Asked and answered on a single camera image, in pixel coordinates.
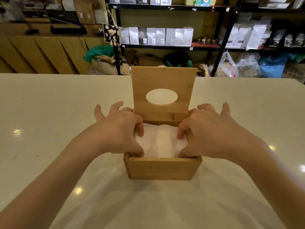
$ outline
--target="oval hole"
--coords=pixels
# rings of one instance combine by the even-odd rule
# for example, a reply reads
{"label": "oval hole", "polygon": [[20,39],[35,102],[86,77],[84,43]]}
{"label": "oval hole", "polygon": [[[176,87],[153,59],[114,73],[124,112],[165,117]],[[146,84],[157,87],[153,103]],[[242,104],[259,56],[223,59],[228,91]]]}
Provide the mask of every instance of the oval hole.
{"label": "oval hole", "polygon": [[169,89],[155,89],[146,94],[148,102],[154,105],[169,105],[176,102],[178,95]]}

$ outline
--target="white table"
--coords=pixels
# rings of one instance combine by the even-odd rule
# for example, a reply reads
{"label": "white table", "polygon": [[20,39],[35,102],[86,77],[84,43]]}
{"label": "white table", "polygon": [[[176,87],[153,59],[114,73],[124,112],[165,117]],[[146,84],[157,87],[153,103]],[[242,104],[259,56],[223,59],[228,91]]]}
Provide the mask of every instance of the white table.
{"label": "white table", "polygon": [[[262,137],[305,181],[305,87],[290,79],[196,78],[190,108],[227,101],[232,117]],[[66,144],[124,101],[131,77],[0,74],[0,209]],[[129,180],[123,155],[105,154],[86,170],[53,222],[62,228],[284,228],[249,176],[203,158],[191,181]]]}

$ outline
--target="open wooden lid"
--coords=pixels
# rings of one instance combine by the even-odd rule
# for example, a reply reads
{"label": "open wooden lid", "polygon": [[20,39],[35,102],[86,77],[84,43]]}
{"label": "open wooden lid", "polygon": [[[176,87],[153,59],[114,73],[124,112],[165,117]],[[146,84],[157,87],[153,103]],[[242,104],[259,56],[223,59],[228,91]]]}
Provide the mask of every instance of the open wooden lid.
{"label": "open wooden lid", "polygon": [[[147,123],[181,122],[188,115],[196,73],[197,68],[132,66],[134,113]],[[177,100],[166,105],[150,103],[147,93],[159,88],[174,91]]]}

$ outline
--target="wooden tissue box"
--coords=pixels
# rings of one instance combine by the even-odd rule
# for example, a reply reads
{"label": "wooden tissue box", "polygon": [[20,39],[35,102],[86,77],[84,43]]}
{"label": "wooden tissue box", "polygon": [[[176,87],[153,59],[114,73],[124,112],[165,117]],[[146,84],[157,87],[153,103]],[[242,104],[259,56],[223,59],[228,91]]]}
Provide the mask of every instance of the wooden tissue box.
{"label": "wooden tissue box", "polygon": [[[177,127],[188,116],[196,72],[196,68],[133,66],[134,113],[142,116],[144,123]],[[146,99],[147,93],[159,88],[174,91],[178,95],[177,100],[166,105],[150,103]],[[187,140],[192,140],[190,130]],[[191,180],[202,162],[201,156],[135,158],[131,153],[125,153],[123,160],[128,177],[143,180]]]}

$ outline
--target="tissue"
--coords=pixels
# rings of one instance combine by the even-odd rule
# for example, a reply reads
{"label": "tissue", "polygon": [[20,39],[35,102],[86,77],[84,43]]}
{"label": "tissue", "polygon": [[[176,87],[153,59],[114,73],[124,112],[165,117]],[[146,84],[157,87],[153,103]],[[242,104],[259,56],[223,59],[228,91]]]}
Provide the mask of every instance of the tissue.
{"label": "tissue", "polygon": [[144,124],[144,136],[136,133],[136,141],[143,148],[146,158],[177,158],[181,149],[188,145],[186,136],[177,139],[177,127]]}

